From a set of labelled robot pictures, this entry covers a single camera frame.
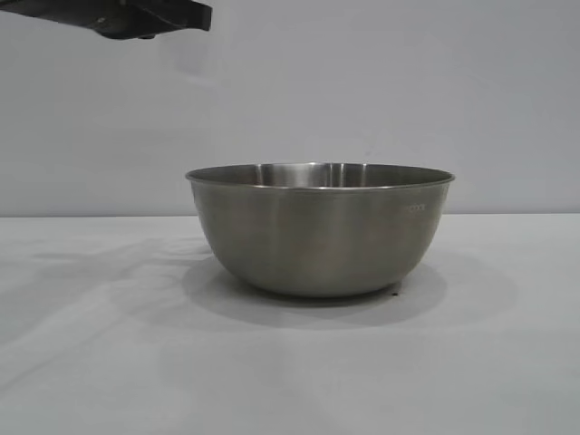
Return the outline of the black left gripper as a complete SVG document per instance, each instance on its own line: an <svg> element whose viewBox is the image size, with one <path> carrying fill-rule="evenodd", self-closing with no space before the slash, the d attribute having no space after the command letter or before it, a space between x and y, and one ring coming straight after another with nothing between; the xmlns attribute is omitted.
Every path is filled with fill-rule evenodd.
<svg viewBox="0 0 580 435"><path fill-rule="evenodd" d="M88 29L112 40L209 31L213 8L190 0L8 0L6 13Z"/></svg>

